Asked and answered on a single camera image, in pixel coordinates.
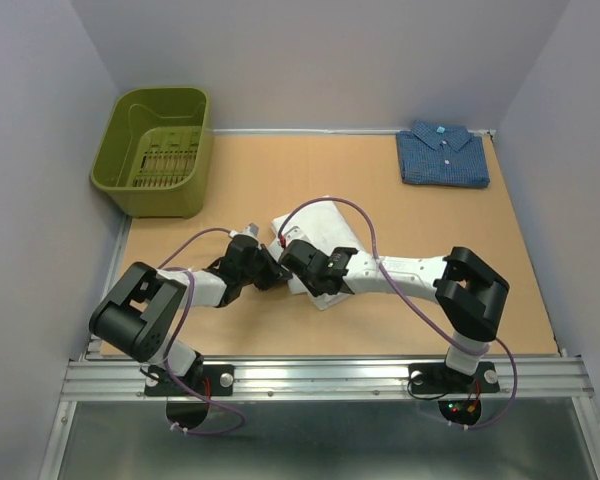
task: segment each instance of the folded shirt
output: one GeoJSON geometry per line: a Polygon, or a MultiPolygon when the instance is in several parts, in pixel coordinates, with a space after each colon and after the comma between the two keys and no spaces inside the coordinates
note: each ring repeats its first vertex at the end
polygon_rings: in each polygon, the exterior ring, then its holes
{"type": "Polygon", "coordinates": [[[416,121],[396,134],[402,181],[415,185],[485,188],[489,171],[482,138],[465,127],[416,121]]]}

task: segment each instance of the purple cable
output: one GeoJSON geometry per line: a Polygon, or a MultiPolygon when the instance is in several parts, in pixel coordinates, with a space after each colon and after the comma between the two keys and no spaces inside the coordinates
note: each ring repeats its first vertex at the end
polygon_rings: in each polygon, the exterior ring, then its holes
{"type": "MultiPolygon", "coordinates": [[[[176,255],[178,255],[182,250],[184,250],[187,247],[187,245],[189,245],[191,242],[193,242],[196,238],[201,237],[205,233],[209,233],[209,232],[230,233],[230,231],[227,230],[226,228],[207,228],[206,230],[202,230],[201,232],[196,233],[189,240],[187,240],[180,248],[178,248],[178,250],[176,250],[169,258],[167,258],[167,260],[162,262],[158,268],[163,268],[168,262],[170,262],[173,258],[175,258],[176,255]]],[[[223,410],[234,413],[240,419],[239,422],[232,427],[227,427],[227,428],[223,428],[220,430],[212,430],[212,431],[207,431],[207,432],[198,432],[195,430],[185,430],[177,424],[172,424],[172,427],[174,425],[176,425],[175,428],[177,428],[179,431],[181,431],[187,435],[222,435],[225,433],[233,432],[234,430],[241,428],[246,423],[247,419],[244,416],[244,414],[235,407],[231,407],[224,403],[220,403],[220,402],[216,402],[215,400],[211,400],[210,398],[207,398],[204,395],[199,394],[192,388],[189,388],[184,382],[182,382],[182,380],[180,380],[176,376],[175,373],[173,373],[173,370],[171,369],[171,365],[169,365],[169,352],[171,351],[173,344],[175,343],[176,339],[178,338],[178,335],[180,334],[180,330],[182,330],[182,326],[184,325],[184,322],[187,319],[187,316],[189,315],[189,310],[191,310],[191,304],[193,303],[193,289],[195,288],[196,279],[193,276],[193,274],[185,268],[171,267],[171,268],[167,268],[167,270],[183,272],[187,276],[187,278],[189,278],[189,288],[187,289],[187,301],[184,305],[184,309],[182,311],[182,316],[180,317],[180,321],[178,322],[178,325],[176,326],[175,330],[173,331],[173,335],[171,335],[171,339],[169,340],[169,343],[167,343],[167,348],[164,351],[165,370],[167,371],[167,374],[169,375],[169,378],[171,378],[173,383],[178,385],[178,387],[180,387],[185,393],[187,393],[193,397],[196,397],[199,400],[202,400],[204,403],[206,403],[208,405],[213,405],[214,407],[222,408],[223,410]]]]}
{"type": "MultiPolygon", "coordinates": [[[[482,356],[485,353],[487,353],[488,347],[486,347],[482,351],[473,351],[473,350],[469,350],[468,348],[465,348],[463,345],[460,345],[453,338],[451,338],[449,335],[447,335],[444,330],[442,330],[438,325],[436,325],[433,322],[433,320],[431,320],[429,317],[427,317],[427,315],[422,310],[420,310],[418,308],[418,306],[415,303],[413,303],[411,301],[411,299],[402,292],[402,290],[400,290],[400,287],[398,286],[398,284],[393,280],[393,278],[391,278],[391,275],[389,275],[389,272],[387,272],[387,270],[382,265],[382,262],[380,260],[380,255],[378,255],[376,230],[373,226],[373,222],[371,221],[371,218],[369,217],[369,215],[367,215],[367,213],[360,206],[358,206],[351,200],[347,200],[346,198],[340,198],[340,197],[320,197],[320,198],[314,198],[313,200],[308,200],[308,201],[302,203],[301,205],[297,206],[289,215],[287,215],[287,218],[284,219],[284,221],[282,222],[282,225],[280,225],[280,228],[278,229],[278,239],[280,240],[280,243],[282,243],[283,246],[286,246],[286,241],[284,239],[283,231],[284,231],[284,228],[289,223],[289,221],[291,220],[291,218],[294,217],[304,207],[311,205],[313,203],[318,203],[318,202],[344,203],[345,205],[349,205],[350,207],[354,208],[358,213],[360,213],[360,215],[362,215],[362,217],[365,219],[365,221],[367,222],[367,225],[369,227],[369,233],[371,234],[371,252],[372,252],[373,258],[375,258],[376,261],[378,262],[378,269],[380,270],[380,272],[382,273],[384,278],[387,280],[387,283],[389,284],[391,289],[402,299],[402,301],[404,303],[407,304],[407,306],[411,310],[413,310],[413,312],[416,315],[418,315],[418,317],[420,317],[422,320],[424,320],[426,322],[426,324],[429,325],[438,335],[440,335],[442,338],[444,338],[447,342],[449,342],[451,345],[456,347],[458,350],[460,350],[468,355],[473,355],[473,356],[482,356]]],[[[493,425],[494,423],[498,422],[509,411],[509,409],[511,408],[511,405],[513,405],[513,402],[516,399],[516,394],[518,393],[518,367],[516,365],[515,358],[513,357],[513,353],[511,353],[511,350],[509,350],[509,347],[507,347],[502,340],[500,340],[499,338],[496,338],[495,340],[504,349],[507,356],[509,357],[509,360],[511,361],[511,369],[513,370],[513,388],[511,389],[511,397],[509,397],[509,401],[504,406],[502,411],[500,413],[498,413],[495,417],[493,417],[492,419],[490,419],[484,423],[481,423],[479,425],[466,426],[466,428],[469,430],[479,430],[481,428],[488,427],[488,426],[493,425]]]]}

